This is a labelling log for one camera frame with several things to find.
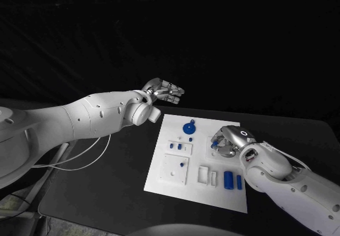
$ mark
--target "white platform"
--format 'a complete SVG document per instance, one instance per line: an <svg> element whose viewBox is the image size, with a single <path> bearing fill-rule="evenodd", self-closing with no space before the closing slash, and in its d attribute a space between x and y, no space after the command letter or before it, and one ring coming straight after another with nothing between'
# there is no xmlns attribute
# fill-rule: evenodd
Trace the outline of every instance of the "white platform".
<svg viewBox="0 0 340 236"><path fill-rule="evenodd" d="M183 125L192 119L196 132L188 135L183 132ZM227 125L240 126L240 123L165 115L144 191L248 213L245 179L238 156L225 158L218 153L212 155L214 150L208 147L212 136ZM192 145L191 153L172 150L169 141L182 143L182 147L186 144ZM208 184L198 183L199 166L209 169ZM234 190L224 188L225 171L234 172ZM216 172L216 187L211 183L212 172ZM238 190L237 175L242 176L242 190Z"/></svg>

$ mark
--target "black table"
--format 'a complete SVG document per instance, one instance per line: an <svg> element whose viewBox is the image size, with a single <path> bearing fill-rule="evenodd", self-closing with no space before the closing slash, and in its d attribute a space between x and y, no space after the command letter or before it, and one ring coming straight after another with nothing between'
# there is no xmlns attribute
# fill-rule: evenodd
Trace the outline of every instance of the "black table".
<svg viewBox="0 0 340 236"><path fill-rule="evenodd" d="M240 122L258 141L270 142L340 184L340 145L325 122L183 108L159 109L163 115ZM156 124L147 121L111 135L107 152L88 168L59 173L41 203L41 214L121 235L169 223L206 225L244 235L316 235L248 185L248 214L143 190L163 115ZM87 154L62 167L87 165L103 152L107 140L108 137L103 138ZM71 157L94 141L80 140Z"/></svg>

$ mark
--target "small blue piece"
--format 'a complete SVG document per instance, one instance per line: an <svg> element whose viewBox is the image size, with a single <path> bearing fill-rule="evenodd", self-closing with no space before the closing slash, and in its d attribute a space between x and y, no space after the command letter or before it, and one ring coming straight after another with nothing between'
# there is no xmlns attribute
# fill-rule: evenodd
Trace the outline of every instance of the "small blue piece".
<svg viewBox="0 0 340 236"><path fill-rule="evenodd" d="M237 180L238 180L238 190L242 190L242 180L241 180L241 176L237 176Z"/></svg>
<svg viewBox="0 0 340 236"><path fill-rule="evenodd" d="M193 134L196 131L195 120L191 120L191 123L186 123L183 126L183 131L186 134Z"/></svg>
<svg viewBox="0 0 340 236"><path fill-rule="evenodd" d="M234 177L232 172L225 171L225 189L232 190L234 189Z"/></svg>
<svg viewBox="0 0 340 236"><path fill-rule="evenodd" d="M216 146L216 145L218 145L218 141L215 141L215 142L212 143L212 147Z"/></svg>

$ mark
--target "black curtain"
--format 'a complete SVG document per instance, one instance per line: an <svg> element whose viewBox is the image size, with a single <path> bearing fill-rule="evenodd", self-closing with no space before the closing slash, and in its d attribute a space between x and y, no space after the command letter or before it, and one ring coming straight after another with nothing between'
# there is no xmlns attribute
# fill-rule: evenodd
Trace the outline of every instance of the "black curtain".
<svg viewBox="0 0 340 236"><path fill-rule="evenodd" d="M340 137L337 3L15 2L3 98L62 105L160 77L186 90L180 107L320 119Z"/></svg>

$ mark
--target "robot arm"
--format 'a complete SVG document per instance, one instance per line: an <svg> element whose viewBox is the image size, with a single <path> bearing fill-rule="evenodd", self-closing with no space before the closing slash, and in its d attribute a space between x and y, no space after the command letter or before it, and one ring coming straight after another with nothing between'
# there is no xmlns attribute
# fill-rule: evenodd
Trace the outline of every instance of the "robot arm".
<svg viewBox="0 0 340 236"><path fill-rule="evenodd" d="M291 166L281 151L267 142L258 143L241 127L221 128L212 138L212 148L227 158L240 152L250 186L268 194L303 225L320 235L340 235L340 187L333 182L306 165L306 168Z"/></svg>
<svg viewBox="0 0 340 236"><path fill-rule="evenodd" d="M178 104L182 94L182 88L156 78L143 90L91 94L65 106L28 111L0 107L0 188L59 144L104 137L147 119L156 122L162 112L153 102L159 98Z"/></svg>

